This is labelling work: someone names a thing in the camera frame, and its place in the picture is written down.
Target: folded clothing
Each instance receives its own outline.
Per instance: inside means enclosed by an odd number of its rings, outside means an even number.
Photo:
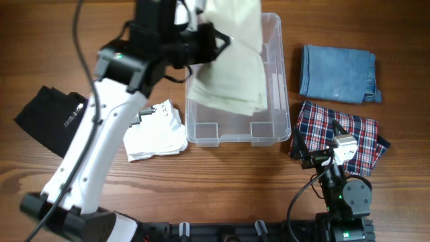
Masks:
[[[81,123],[86,99],[43,86],[14,119],[15,122],[53,153],[64,158]]]
[[[209,0],[203,21],[230,36],[213,62],[194,70],[187,97],[209,108],[252,116],[267,109],[260,0]]]
[[[360,104],[382,102],[374,54],[364,50],[303,46],[300,95]]]
[[[378,135],[378,123],[375,120],[344,114],[305,101],[296,126],[309,151],[319,151],[332,143],[334,119],[354,136],[358,144],[354,158],[344,164],[345,170],[351,174],[370,175],[376,162],[390,147],[390,143]]]
[[[154,155],[176,155],[188,146],[185,126],[170,99],[154,105],[152,110],[147,115],[141,112],[140,123],[131,125],[124,135],[128,162]]]

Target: red and blue plaid shirt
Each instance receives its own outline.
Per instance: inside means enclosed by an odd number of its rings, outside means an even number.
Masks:
[[[346,172],[370,175],[378,159],[390,146],[388,141],[378,135],[378,123],[375,120],[344,114],[305,101],[296,126],[302,133],[309,151],[323,150],[332,143],[333,119],[352,134],[358,144],[354,158],[344,164]]]

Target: folded plaid shirt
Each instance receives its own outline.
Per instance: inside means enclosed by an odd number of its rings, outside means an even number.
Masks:
[[[305,101],[296,126],[302,133],[309,151],[323,150],[332,143],[333,119],[352,134],[358,143],[354,158],[344,164],[345,171],[357,175],[370,175],[378,159],[390,147],[390,143],[378,135],[378,123],[375,120],[344,114]]]

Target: wooden surface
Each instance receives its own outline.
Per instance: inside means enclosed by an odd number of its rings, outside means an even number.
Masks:
[[[2,0],[0,3],[12,3]],[[52,3],[53,1],[32,1]],[[80,39],[91,68],[100,46],[132,17],[132,3],[84,6]],[[40,191],[61,159],[13,121],[42,85],[89,93],[71,39],[74,5],[0,4],[0,241],[23,241],[34,228],[19,211],[26,192]],[[263,1],[282,19],[292,123],[299,103],[303,44],[360,48],[376,54],[382,104],[349,105],[315,100],[328,108],[373,118],[392,147],[369,178],[378,241],[428,241],[430,237],[430,2]],[[169,70],[183,76],[183,71]],[[150,98],[171,98],[185,111],[185,87],[162,80]],[[101,205],[141,221],[178,223],[281,221],[294,194],[313,171],[287,155],[289,141],[267,148],[189,145],[181,155],[128,164],[118,151]],[[295,205],[294,219],[325,210],[312,190]],[[42,231],[34,241],[61,241]]]

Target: black cloth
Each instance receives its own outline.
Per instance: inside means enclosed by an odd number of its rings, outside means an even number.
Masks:
[[[78,93],[66,95],[43,86],[14,120],[31,137],[64,158],[81,123],[86,103],[85,97]],[[70,121],[79,104],[83,104],[83,108]]]

